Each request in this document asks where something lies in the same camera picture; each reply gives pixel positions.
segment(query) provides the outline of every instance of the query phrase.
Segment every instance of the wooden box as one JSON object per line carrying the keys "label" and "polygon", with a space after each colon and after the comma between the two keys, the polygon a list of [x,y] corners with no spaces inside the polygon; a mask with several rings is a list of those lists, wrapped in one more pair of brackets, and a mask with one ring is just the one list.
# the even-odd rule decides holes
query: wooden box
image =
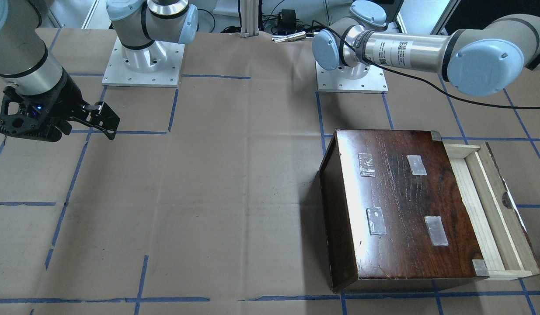
{"label": "wooden box", "polygon": [[[477,154],[474,150],[461,146],[453,151]],[[466,161],[453,160],[434,132],[334,133],[320,167],[334,292],[427,290],[432,279],[443,289],[485,279],[489,267],[526,275],[520,264],[492,263],[493,252],[501,250],[498,244],[486,245],[485,239],[496,233],[483,221],[473,226],[467,209],[471,203],[464,204],[459,189],[465,181],[455,177],[452,167],[454,163],[462,167],[460,160]],[[461,168],[458,172],[466,173]],[[472,188],[466,188],[468,194],[475,191],[473,187],[472,183]],[[484,212],[482,202],[474,207],[476,213]],[[520,233],[526,239],[522,229]],[[499,234],[509,241],[508,233]],[[488,253],[488,263],[482,251]]]}

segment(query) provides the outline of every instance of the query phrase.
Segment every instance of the glossy wood surface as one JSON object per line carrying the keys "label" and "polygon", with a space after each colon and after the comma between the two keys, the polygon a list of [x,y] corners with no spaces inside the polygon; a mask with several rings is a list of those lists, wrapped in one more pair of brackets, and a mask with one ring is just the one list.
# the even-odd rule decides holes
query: glossy wood surface
{"label": "glossy wood surface", "polygon": [[[329,251],[351,252],[353,257],[344,259],[356,261],[355,271],[336,274],[355,272],[360,279],[476,276],[472,259],[482,255],[442,142],[433,141],[427,131],[391,130],[338,130],[334,142],[321,166],[322,193],[327,227],[345,226],[328,229]],[[360,175],[359,153],[372,154],[374,178]],[[420,155],[427,175],[412,175],[406,155]],[[330,194],[338,182],[332,174],[341,177],[345,202],[330,201],[340,198],[338,188]],[[370,235],[366,209],[372,207],[382,208],[387,235]],[[342,213],[348,220],[338,221]],[[432,244],[425,216],[441,217],[449,246]],[[350,242],[331,242],[332,233],[342,229],[350,234]],[[336,279],[335,284],[345,281]]]}

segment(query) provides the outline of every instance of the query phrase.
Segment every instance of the white mounting plate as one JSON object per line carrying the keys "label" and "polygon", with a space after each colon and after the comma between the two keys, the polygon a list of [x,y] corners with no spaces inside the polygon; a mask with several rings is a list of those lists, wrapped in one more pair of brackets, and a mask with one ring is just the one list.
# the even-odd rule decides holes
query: white mounting plate
{"label": "white mounting plate", "polygon": [[108,86],[151,86],[156,88],[177,88],[182,68],[184,45],[162,42],[167,50],[167,62],[154,72],[135,72],[122,57],[122,44],[117,38],[106,66],[102,84]]}
{"label": "white mounting plate", "polygon": [[324,70],[316,63],[316,81],[319,92],[382,93],[388,91],[388,85],[382,69],[370,66],[367,74],[360,79],[348,79],[341,76],[338,69]]}

